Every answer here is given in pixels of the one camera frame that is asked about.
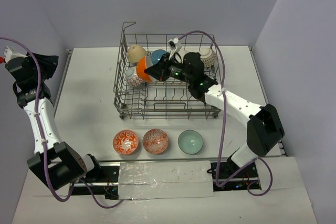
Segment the white bowl orange rim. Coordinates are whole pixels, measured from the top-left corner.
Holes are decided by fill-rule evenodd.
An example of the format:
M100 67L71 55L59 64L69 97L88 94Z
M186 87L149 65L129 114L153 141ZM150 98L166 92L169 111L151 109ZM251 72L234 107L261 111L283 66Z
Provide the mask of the white bowl orange rim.
M181 58L184 58L184 56L185 56L187 53L189 53L189 51L187 51L187 50L180 50L180 51L178 52L178 54L180 55Z

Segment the blue white patterned bowl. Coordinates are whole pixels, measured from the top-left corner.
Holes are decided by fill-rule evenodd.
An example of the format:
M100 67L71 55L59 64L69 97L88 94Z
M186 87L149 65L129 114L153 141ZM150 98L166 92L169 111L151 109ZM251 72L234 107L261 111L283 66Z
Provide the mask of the blue white patterned bowl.
M139 85L144 83L144 80L142 80L138 74L136 67L130 67L126 72L125 72L125 78L129 86L136 88Z

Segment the tan bowl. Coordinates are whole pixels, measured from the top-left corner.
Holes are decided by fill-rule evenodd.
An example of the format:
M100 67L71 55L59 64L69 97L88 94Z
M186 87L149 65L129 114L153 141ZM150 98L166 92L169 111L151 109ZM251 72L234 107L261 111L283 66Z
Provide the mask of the tan bowl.
M137 63L146 55L147 51L142 46L132 45L128 49L128 62Z

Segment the orange geometric pattern bowl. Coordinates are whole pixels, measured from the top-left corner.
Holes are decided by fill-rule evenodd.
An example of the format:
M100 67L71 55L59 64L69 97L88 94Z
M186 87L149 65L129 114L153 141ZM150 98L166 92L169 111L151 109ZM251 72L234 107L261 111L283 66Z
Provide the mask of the orange geometric pattern bowl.
M169 137L161 129L151 129L145 133L142 145L150 154L162 154L169 146Z

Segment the orange floral pattern bowl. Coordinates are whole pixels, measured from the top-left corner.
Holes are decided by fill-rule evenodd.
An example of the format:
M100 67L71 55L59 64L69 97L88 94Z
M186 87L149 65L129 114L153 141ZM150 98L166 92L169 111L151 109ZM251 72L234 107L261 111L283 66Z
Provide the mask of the orange floral pattern bowl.
M129 155L139 146L139 137L132 130L122 130L113 139L113 148L120 155Z

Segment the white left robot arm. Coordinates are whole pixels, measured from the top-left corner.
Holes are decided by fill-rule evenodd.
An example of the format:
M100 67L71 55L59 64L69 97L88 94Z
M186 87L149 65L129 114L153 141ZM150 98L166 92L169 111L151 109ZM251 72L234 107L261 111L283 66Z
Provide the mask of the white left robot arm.
M58 190L86 177L97 181L102 167L96 158L80 156L61 140L54 118L54 105L45 80L56 71L58 56L29 55L4 50L1 62L14 77L13 91L17 103L29 117L33 130L34 156L27 161L29 169L46 185Z

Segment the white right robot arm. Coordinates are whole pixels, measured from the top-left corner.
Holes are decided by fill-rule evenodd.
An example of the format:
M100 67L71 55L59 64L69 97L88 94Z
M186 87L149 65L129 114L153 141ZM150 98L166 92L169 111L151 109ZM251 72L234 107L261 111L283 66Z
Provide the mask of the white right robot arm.
M226 162L226 169L233 177L240 177L251 161L265 157L285 135L273 105L252 103L222 87L205 73L198 52L189 52L181 60L166 53L144 72L158 81L174 78L187 83L192 97L222 110L246 127L246 142Z

